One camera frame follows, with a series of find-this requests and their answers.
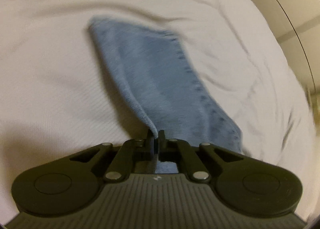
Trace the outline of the white bed sheet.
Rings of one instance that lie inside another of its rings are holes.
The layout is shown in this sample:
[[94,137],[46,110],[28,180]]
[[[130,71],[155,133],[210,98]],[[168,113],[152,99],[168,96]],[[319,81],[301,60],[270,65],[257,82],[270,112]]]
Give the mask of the white bed sheet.
[[245,154],[303,183],[318,215],[315,127],[304,90],[251,0],[1,0],[1,222],[21,172],[91,145],[142,137],[88,35],[95,16],[173,31],[207,91],[242,131]]

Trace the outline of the blue denim jeans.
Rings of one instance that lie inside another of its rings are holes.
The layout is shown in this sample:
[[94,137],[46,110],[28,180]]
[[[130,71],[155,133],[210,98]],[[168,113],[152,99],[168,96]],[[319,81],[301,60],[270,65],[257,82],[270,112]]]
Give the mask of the blue denim jeans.
[[176,34],[111,18],[93,18],[89,33],[131,111],[157,136],[212,143],[240,153],[242,132],[210,96]]

